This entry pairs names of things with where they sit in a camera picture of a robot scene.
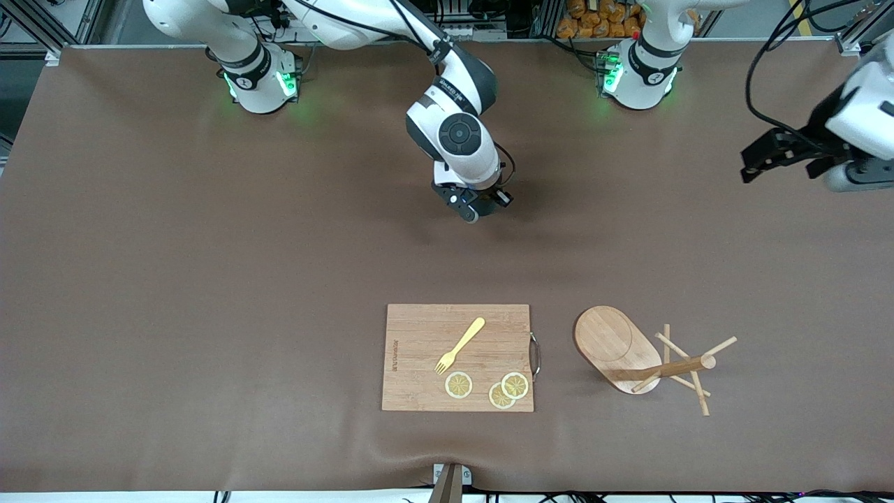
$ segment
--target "wooden dowel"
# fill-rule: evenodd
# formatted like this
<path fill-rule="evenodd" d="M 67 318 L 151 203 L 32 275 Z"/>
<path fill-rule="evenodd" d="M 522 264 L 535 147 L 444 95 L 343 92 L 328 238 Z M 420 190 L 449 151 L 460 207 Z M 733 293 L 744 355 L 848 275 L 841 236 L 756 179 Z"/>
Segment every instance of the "wooden dowel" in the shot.
<path fill-rule="evenodd" d="M 698 404 L 702 406 L 702 415 L 707 417 L 711 415 L 708 411 L 708 401 L 704 399 L 704 390 L 702 389 L 702 381 L 698 380 L 698 372 L 691 371 L 692 383 L 696 386 L 696 394 L 698 395 Z"/>
<path fill-rule="evenodd" d="M 636 371 L 635 379 L 646 379 L 652 374 L 659 372 L 658 377 L 679 376 L 690 371 L 704 371 L 713 369 L 717 365 L 717 360 L 713 356 L 705 356 L 704 354 L 688 360 L 680 360 L 673 363 L 662 363 L 648 369 Z"/>
<path fill-rule="evenodd" d="M 689 388 L 689 389 L 692 389 L 692 390 L 695 390 L 695 389 L 696 389 L 696 385 L 695 385 L 695 384 L 692 384 L 691 382 L 689 382 L 689 381 L 687 381 L 687 380 L 681 378 L 680 376 L 668 376 L 668 378 L 677 381 L 678 383 L 682 384 L 683 386 L 685 386 L 685 387 L 687 387 L 687 388 Z M 708 396 L 708 397 L 711 396 L 711 393 L 708 393 L 708 390 L 707 390 L 707 389 L 702 388 L 702 393 L 704 393 L 705 396 Z"/>
<path fill-rule="evenodd" d="M 664 337 L 671 340 L 671 325 L 667 323 L 664 324 Z M 671 362 L 671 348 L 668 345 L 664 345 L 664 362 Z"/>
<path fill-rule="evenodd" d="M 688 357 L 689 357 L 689 355 L 686 354 L 685 351 L 683 351 L 682 349 L 678 348 L 677 345 L 675 345 L 674 343 L 672 343 L 671 340 L 668 339 L 667 337 L 665 337 L 665 336 L 663 336 L 663 335 L 661 335 L 661 334 L 655 334 L 655 336 L 658 337 L 658 340 L 662 341 L 662 342 L 664 343 L 664 345 L 666 345 L 666 346 L 668 346 L 670 349 L 672 349 L 672 350 L 674 351 L 674 353 L 679 354 L 679 355 L 682 356 L 683 358 L 688 358 Z"/>
<path fill-rule="evenodd" d="M 711 349 L 709 349 L 708 351 L 706 351 L 705 354 L 709 354 L 710 356 L 714 356 L 714 355 L 717 354 L 721 349 L 725 349 L 725 348 L 729 347 L 732 343 L 734 343 L 734 342 L 736 342 L 736 341 L 738 341 L 738 339 L 736 339 L 735 337 L 730 337 L 730 338 L 728 338 L 727 340 L 721 342 L 720 344 L 718 344 L 718 345 L 712 347 Z"/>
<path fill-rule="evenodd" d="M 643 382 L 634 386 L 632 391 L 634 393 L 639 393 L 640 391 L 643 390 L 643 388 L 652 384 L 653 382 L 655 382 L 656 379 L 660 378 L 661 376 L 662 376 L 662 374 L 660 372 L 656 372 L 656 373 L 652 374 L 651 376 L 645 378 L 645 380 Z"/>

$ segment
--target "yellow fork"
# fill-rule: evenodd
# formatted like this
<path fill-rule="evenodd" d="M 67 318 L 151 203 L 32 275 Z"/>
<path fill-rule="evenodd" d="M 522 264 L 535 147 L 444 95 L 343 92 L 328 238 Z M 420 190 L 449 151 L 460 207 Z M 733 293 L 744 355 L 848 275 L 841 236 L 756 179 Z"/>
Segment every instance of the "yellow fork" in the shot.
<path fill-rule="evenodd" d="M 468 344 L 468 341 L 472 340 L 472 337 L 474 337 L 475 334 L 481 331 L 481 328 L 484 325 L 484 318 L 475 318 L 475 321 L 472 321 L 472 324 L 468 326 L 468 330 L 466 330 L 466 333 L 463 334 L 460 341 L 456 343 L 452 350 L 445 353 L 444 356 L 441 357 L 441 360 L 439 360 L 438 364 L 435 365 L 434 371 L 437 372 L 438 375 L 441 375 L 444 373 L 444 371 L 449 369 L 450 366 L 453 365 L 453 361 L 456 360 L 456 353 L 459 353 L 460 349 Z"/>

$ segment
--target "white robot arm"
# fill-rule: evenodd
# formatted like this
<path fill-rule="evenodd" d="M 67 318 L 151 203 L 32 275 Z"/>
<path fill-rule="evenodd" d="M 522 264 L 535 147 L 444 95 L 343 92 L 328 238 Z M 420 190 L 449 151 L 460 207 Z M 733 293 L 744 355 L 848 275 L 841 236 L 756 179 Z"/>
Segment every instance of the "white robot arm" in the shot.
<path fill-rule="evenodd" d="M 601 89 L 623 106 L 652 108 L 671 92 L 677 61 L 695 29 L 689 9 L 720 10 L 748 0 L 637 0 L 646 11 L 646 22 L 636 39 L 626 39 L 608 49 L 617 53 L 617 71 L 600 76 Z"/>
<path fill-rule="evenodd" d="M 269 114 L 295 98 L 295 55 L 261 43 L 242 19 L 226 15 L 225 0 L 143 0 L 143 10 L 165 35 L 206 44 L 232 97 L 249 112 Z"/>
<path fill-rule="evenodd" d="M 269 113 L 295 97 L 294 55 L 225 13 L 242 0 L 143 0 L 149 19 L 176 38 L 200 40 L 249 112 Z M 493 71 L 455 45 L 407 0 L 283 0 L 324 45 L 350 50 L 393 36 L 424 49 L 443 68 L 407 112 L 407 132 L 434 161 L 432 188 L 469 223 L 512 201 L 502 189 L 496 146 L 479 116 L 496 100 Z"/>
<path fill-rule="evenodd" d="M 407 112 L 407 132 L 434 161 L 432 188 L 469 223 L 509 205 L 500 156 L 479 119 L 496 101 L 490 67 L 455 45 L 407 0 L 283 4 L 327 47 L 349 50 L 398 35 L 423 48 L 443 72 Z"/>
<path fill-rule="evenodd" d="M 776 127 L 742 150 L 742 181 L 815 159 L 807 175 L 822 176 L 832 191 L 894 187 L 894 36 L 864 56 L 797 132 Z"/>

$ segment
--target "lemon slice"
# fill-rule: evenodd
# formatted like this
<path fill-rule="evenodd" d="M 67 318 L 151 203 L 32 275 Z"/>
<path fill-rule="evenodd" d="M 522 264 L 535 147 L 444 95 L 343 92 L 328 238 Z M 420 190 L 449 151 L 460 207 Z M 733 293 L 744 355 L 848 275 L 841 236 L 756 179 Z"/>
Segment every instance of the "lemon slice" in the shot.
<path fill-rule="evenodd" d="M 454 372 L 447 376 L 444 389 L 454 398 L 465 398 L 472 392 L 472 378 L 466 372 Z"/>
<path fill-rule="evenodd" d="M 493 386 L 491 386 L 491 390 L 487 393 L 487 395 L 491 399 L 491 405 L 500 410 L 506 410 L 515 405 L 515 400 L 503 394 L 502 387 L 500 386 L 499 382 L 494 383 Z"/>
<path fill-rule="evenodd" d="M 500 388 L 505 396 L 513 400 L 521 400 L 527 395 L 530 386 L 527 384 L 527 378 L 524 374 L 518 372 L 510 372 L 503 377 L 500 382 Z"/>

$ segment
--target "table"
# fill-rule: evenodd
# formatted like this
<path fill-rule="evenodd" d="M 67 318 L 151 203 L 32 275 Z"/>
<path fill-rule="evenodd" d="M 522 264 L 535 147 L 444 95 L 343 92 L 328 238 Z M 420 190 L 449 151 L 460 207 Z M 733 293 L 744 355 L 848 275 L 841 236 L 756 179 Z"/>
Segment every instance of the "table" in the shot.
<path fill-rule="evenodd" d="M 461 462 L 488 490 L 894 490 L 891 192 L 738 152 L 757 45 L 694 43 L 647 112 L 547 44 L 468 45 L 516 197 L 469 226 L 403 115 L 412 47 L 319 51 L 301 101 L 231 104 L 201 50 L 69 49 L 0 180 L 0 488 L 350 490 Z M 792 42 L 755 79 L 792 124 L 855 60 Z M 380 411 L 387 303 L 528 303 L 531 414 Z M 614 390 L 572 344 L 606 304 L 693 353 L 695 394 Z"/>

